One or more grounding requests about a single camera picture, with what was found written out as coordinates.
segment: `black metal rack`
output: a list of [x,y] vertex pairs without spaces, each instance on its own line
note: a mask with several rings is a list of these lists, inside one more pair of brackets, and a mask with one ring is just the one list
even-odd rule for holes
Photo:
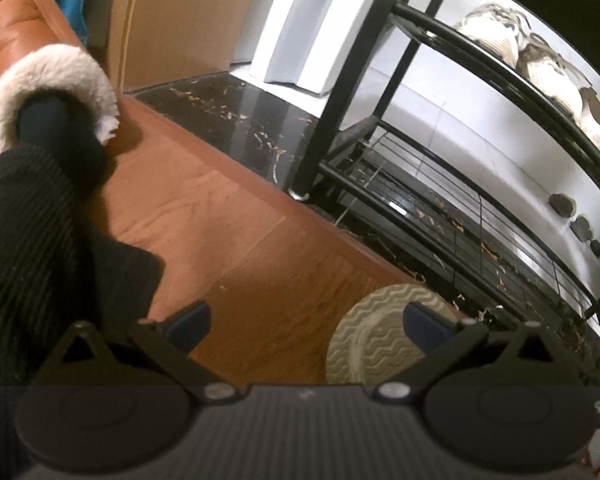
[[[368,164],[368,157],[363,157],[363,153],[368,153],[366,148],[368,148],[368,142],[372,134],[377,128],[382,128],[395,136],[400,142],[411,146],[428,160],[433,161],[446,174],[475,191],[479,197],[480,222],[482,222],[482,200],[484,200],[491,205],[500,218],[508,221],[540,248],[549,261],[552,262],[556,281],[559,270],[586,298],[584,304],[581,303],[580,309],[583,320],[596,315],[600,324],[600,297],[596,298],[538,236],[531,232],[498,200],[452,165],[441,160],[392,124],[382,120],[420,45],[424,44],[465,67],[526,112],[558,142],[600,189],[600,151],[595,145],[571,118],[567,117],[537,88],[520,77],[515,70],[512,70],[452,28],[436,20],[434,16],[440,9],[442,1],[431,0],[425,12],[405,6],[400,3],[400,0],[374,1],[344,63],[314,134],[307,143],[305,155],[298,163],[297,173],[289,193],[296,200],[307,200],[317,177],[325,177],[436,254],[441,261],[451,266],[455,272],[506,309],[510,316],[518,321],[527,320],[528,317],[525,313],[521,312],[502,290],[494,286],[492,281],[484,276],[481,269],[466,265],[465,261],[454,250],[450,250],[445,243],[440,243],[440,240],[423,228],[419,222],[413,221],[413,219],[397,211],[394,206],[390,205],[387,193],[370,186],[369,182],[361,185],[360,181],[350,172],[351,164],[346,166],[346,170],[338,166],[336,161],[341,160],[343,155],[347,154],[349,154],[349,159],[354,166],[363,159]],[[349,108],[360,79],[368,67],[376,41],[386,20],[391,15],[397,16],[401,20],[403,25],[401,28],[408,33],[411,41],[382,93],[373,114],[346,130],[339,131],[339,125]],[[353,158],[350,156],[352,152],[355,153]],[[373,171],[377,173],[380,169],[376,167]],[[394,180],[396,185],[404,186],[404,182],[402,182],[399,175],[394,175]],[[600,254],[600,248],[597,248],[597,254]]]

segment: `shoelace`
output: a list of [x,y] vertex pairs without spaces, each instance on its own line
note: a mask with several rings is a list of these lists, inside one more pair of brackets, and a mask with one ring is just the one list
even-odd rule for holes
[[518,46],[520,48],[524,48],[526,46],[525,41],[528,38],[528,34],[524,31],[523,22],[526,23],[528,28],[531,28],[531,25],[527,16],[518,10],[509,9],[508,7],[503,7],[494,3],[483,4],[469,12],[460,23],[461,25],[465,25],[468,18],[484,16],[485,14],[491,14],[497,21],[507,27],[512,28],[513,34],[518,40]]
[[592,86],[591,81],[589,81],[587,76],[584,75],[582,70],[580,70],[574,64],[568,62],[561,56],[561,54],[552,49],[548,41],[545,40],[545,38],[543,38],[536,32],[531,32],[526,38],[526,40],[529,45],[536,47],[540,52],[549,57],[562,70],[571,72],[574,76],[576,76],[576,78],[584,79],[584,81],[586,81],[589,84],[589,87]]

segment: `dark round object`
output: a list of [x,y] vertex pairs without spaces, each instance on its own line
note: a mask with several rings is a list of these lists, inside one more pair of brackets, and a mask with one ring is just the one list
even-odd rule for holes
[[160,374],[84,361],[55,379],[70,385],[30,386],[16,412],[21,441],[51,468],[102,474],[133,467],[169,449],[189,427],[189,397]]
[[499,472],[565,465],[593,435],[593,406],[583,387],[542,385],[542,367],[528,367],[526,378],[521,369],[507,378],[487,366],[441,380],[424,402],[432,434],[452,453]]

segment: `fluffy slipper trim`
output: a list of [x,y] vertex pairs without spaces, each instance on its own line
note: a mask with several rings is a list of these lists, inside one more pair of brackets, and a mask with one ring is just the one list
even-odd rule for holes
[[118,127],[118,99],[107,75],[93,57],[77,46],[50,44],[31,52],[0,76],[0,152],[17,143],[18,112],[31,94],[64,90],[96,117],[100,142]]

